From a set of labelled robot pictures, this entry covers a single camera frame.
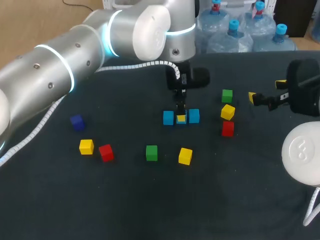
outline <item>blue cap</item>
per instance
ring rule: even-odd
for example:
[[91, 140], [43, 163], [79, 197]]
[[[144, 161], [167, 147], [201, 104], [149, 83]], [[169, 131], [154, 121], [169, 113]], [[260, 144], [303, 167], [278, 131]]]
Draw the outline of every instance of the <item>blue cap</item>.
[[229, 29], [230, 30], [238, 30], [239, 21], [237, 19], [231, 19], [229, 22]]
[[276, 26], [275, 33], [276, 33], [276, 34], [279, 34], [279, 35], [285, 35], [286, 32], [287, 32], [287, 29], [288, 29], [287, 25], [285, 25], [285, 24], [278, 24], [278, 25]]
[[263, 1], [257, 1], [255, 3], [255, 8], [257, 11], [261, 11], [265, 8], [265, 3]]

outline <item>green cube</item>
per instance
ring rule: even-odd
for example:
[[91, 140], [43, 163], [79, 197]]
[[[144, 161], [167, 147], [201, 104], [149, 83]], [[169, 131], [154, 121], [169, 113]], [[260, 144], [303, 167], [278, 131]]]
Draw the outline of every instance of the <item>green cube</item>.
[[233, 96], [232, 90], [223, 89], [221, 102], [226, 104], [232, 103], [232, 96]]
[[148, 145], [145, 149], [145, 156], [148, 162], [157, 162], [158, 161], [158, 146]]

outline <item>blue cube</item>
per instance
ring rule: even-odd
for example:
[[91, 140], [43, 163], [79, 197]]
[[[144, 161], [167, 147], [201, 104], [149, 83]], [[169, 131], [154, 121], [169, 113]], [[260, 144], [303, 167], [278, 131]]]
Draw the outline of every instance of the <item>blue cube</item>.
[[184, 115], [184, 120], [183, 121], [179, 121], [178, 119], [178, 115], [176, 116], [176, 124], [187, 124], [187, 111], [185, 111], [185, 115]]
[[85, 122], [80, 114], [70, 117], [70, 121], [75, 131], [81, 132], [85, 129]]
[[189, 109], [189, 123], [198, 124], [200, 122], [199, 109]]
[[174, 111], [163, 111], [163, 125], [174, 125]]

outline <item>dark table cloth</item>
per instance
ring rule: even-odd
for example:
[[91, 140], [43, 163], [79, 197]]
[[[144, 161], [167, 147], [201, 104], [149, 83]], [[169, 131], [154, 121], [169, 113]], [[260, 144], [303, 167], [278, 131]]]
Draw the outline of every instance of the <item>dark table cloth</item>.
[[[314, 187], [291, 178], [281, 158], [287, 134], [318, 118], [289, 106], [269, 112], [248, 99], [248, 92], [281, 93], [275, 80], [286, 79], [289, 63], [304, 58], [320, 61], [320, 53], [195, 57], [192, 66], [208, 68], [211, 81], [187, 92], [187, 108], [200, 110], [200, 124], [192, 125], [163, 126], [163, 111], [175, 109], [164, 67], [96, 73], [0, 168], [0, 239], [320, 239], [320, 216], [302, 225]], [[221, 136], [222, 89], [233, 90], [232, 138]], [[83, 132], [70, 123], [76, 114], [86, 123]], [[26, 137], [41, 115], [9, 145]], [[93, 156], [80, 154], [81, 139], [93, 139]], [[102, 162], [98, 148], [105, 144], [114, 162]], [[158, 162], [146, 162], [146, 145], [158, 146]], [[190, 166], [178, 163], [182, 147], [193, 150]]]

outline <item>plastic water bottle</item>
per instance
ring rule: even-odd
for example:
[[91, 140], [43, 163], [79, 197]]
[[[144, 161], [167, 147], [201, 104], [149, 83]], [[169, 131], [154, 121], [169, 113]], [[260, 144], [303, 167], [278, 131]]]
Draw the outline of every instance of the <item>plastic water bottle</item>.
[[254, 41], [253, 52], [298, 50], [296, 44], [286, 36], [286, 32], [287, 26], [278, 24], [274, 36], [267, 36]]
[[255, 41], [258, 38], [273, 36], [276, 31], [276, 22], [273, 17], [264, 14], [265, 3], [257, 1], [253, 12], [244, 15], [244, 31]]
[[311, 32], [314, 41], [320, 43], [320, 14], [314, 20], [314, 27]]
[[228, 29], [229, 14], [220, 9], [221, 0], [212, 0], [211, 9], [204, 10], [197, 21], [195, 47], [198, 54], [206, 53], [208, 40], [218, 31]]
[[238, 31], [239, 21], [232, 19], [227, 32], [219, 32], [209, 39], [207, 53], [251, 52], [254, 41], [247, 33]]

